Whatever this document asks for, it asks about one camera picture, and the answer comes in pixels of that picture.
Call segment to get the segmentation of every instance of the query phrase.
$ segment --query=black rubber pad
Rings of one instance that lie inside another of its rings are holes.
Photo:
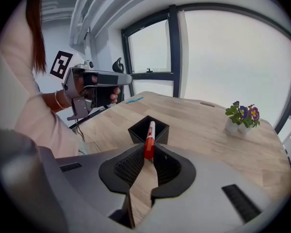
[[[261,213],[260,209],[254,205],[250,198],[237,185],[227,185],[222,187],[222,190],[245,223]]]
[[[145,144],[141,143],[101,164],[99,177],[110,191],[129,196],[129,189],[145,163],[144,150]]]
[[[156,199],[180,196],[194,182],[196,169],[192,162],[159,143],[154,144],[154,167],[158,187],[151,191],[152,205]]]
[[[76,168],[81,167],[82,165],[80,163],[72,163],[64,166],[60,166],[60,169],[62,172],[67,172]]]

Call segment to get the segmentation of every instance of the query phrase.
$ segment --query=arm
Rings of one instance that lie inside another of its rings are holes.
[[[49,107],[51,109],[51,111],[53,111],[54,113],[63,110],[55,100],[55,92],[54,93],[44,93],[44,94],[42,94],[42,98],[43,98],[45,104],[47,105],[47,107]],[[60,90],[57,92],[56,99],[63,108],[69,108],[71,106],[68,103],[68,101],[65,99],[64,90]]]
[[[110,98],[111,98],[111,103],[116,103],[117,102],[117,95],[120,94],[120,89],[119,88],[115,88],[114,89],[114,93],[111,94]],[[55,93],[44,93],[42,94],[42,98],[45,102],[45,104],[47,105],[47,107],[49,107],[51,109],[51,111],[53,111],[54,113],[62,111],[63,109],[57,104],[56,100],[55,100]],[[66,100],[65,96],[64,96],[64,90],[60,90],[57,92],[56,94],[56,99],[59,102],[59,104],[63,107],[63,108],[69,108],[71,105],[68,103],[68,101]]]

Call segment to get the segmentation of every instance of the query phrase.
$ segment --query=red marker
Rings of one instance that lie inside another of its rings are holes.
[[[145,140],[145,158],[153,163],[154,157],[154,142],[155,142],[155,122],[150,122],[149,131]]]

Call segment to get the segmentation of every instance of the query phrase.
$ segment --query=bracelet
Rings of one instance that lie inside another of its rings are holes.
[[[56,97],[57,92],[58,92],[58,91],[55,91],[55,101],[57,102],[58,106],[59,106],[60,108],[62,108],[63,110],[68,109],[68,107],[67,107],[67,108],[62,107],[62,106],[60,105],[60,103],[58,102],[57,97]]]

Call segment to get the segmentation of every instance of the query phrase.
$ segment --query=blue pen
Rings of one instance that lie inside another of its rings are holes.
[[[136,102],[136,101],[138,101],[138,100],[140,100],[140,99],[143,99],[144,97],[141,97],[141,98],[138,98],[138,99],[135,99],[135,100],[129,100],[129,101],[127,101],[126,103],[131,103],[131,102]]]

